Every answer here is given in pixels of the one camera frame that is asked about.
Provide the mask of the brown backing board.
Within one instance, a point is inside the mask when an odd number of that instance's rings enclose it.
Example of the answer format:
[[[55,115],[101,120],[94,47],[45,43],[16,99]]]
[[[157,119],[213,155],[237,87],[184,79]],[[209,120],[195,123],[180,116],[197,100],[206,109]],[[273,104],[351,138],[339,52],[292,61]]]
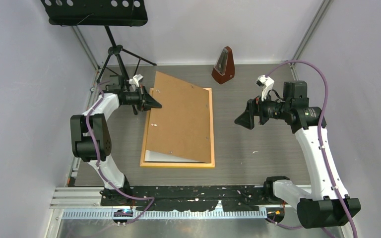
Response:
[[[151,109],[146,150],[210,162],[210,116],[207,90],[156,72],[152,97],[162,105]]]

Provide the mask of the printed photo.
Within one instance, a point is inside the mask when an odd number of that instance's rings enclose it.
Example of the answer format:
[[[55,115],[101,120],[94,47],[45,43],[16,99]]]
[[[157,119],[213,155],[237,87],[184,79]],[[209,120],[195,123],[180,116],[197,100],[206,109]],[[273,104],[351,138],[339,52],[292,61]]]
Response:
[[[200,161],[197,160],[186,159],[183,157],[174,156],[170,153],[164,154],[150,150],[145,151],[144,161],[154,163],[200,163]]]

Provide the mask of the yellow wooden picture frame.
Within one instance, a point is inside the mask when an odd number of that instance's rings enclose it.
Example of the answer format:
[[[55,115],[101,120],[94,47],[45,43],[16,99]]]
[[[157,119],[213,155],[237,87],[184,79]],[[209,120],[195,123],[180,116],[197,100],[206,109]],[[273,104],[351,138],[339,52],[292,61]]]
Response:
[[[142,148],[141,148],[141,154],[140,154],[140,161],[139,166],[142,168],[189,168],[189,169],[213,169],[215,168],[215,145],[214,145],[214,119],[213,119],[213,98],[212,98],[212,89],[211,88],[204,88],[204,90],[208,91],[209,94],[209,116],[210,116],[210,136],[209,136],[209,142],[210,142],[210,162],[209,163],[178,163],[178,162],[148,162],[145,161],[145,157],[147,155],[147,152],[144,151],[146,148],[146,142],[147,142],[147,133],[149,128],[149,118],[150,118],[150,112],[148,111],[146,113],[146,119],[145,119],[145,126],[144,126],[144,133],[143,133],[143,140],[142,140]]]

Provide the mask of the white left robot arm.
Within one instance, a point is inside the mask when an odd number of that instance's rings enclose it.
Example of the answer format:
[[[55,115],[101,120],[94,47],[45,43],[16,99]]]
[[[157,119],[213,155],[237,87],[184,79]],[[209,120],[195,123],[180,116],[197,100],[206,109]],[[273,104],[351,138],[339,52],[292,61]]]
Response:
[[[70,118],[71,146],[74,157],[90,165],[104,183],[103,196],[113,196],[120,205],[131,202],[132,191],[126,176],[111,155],[112,141],[107,119],[120,106],[135,106],[139,111],[160,109],[157,102],[142,85],[143,76],[134,75],[122,85],[103,90],[97,84],[97,101],[85,112]]]

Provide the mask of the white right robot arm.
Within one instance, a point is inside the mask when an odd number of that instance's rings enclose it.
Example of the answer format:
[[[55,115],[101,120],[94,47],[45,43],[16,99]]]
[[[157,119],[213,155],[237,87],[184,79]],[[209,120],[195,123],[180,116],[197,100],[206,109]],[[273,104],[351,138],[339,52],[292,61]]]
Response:
[[[285,121],[295,135],[305,158],[311,181],[307,192],[286,176],[267,177],[263,197],[269,203],[286,202],[296,208],[302,227],[326,228],[346,225],[360,210],[358,198],[350,198],[335,167],[327,141],[321,108],[311,107],[304,81],[284,82],[283,96],[273,100],[274,81],[260,77],[261,95],[249,99],[234,123],[253,129],[255,117],[264,125],[269,119]]]

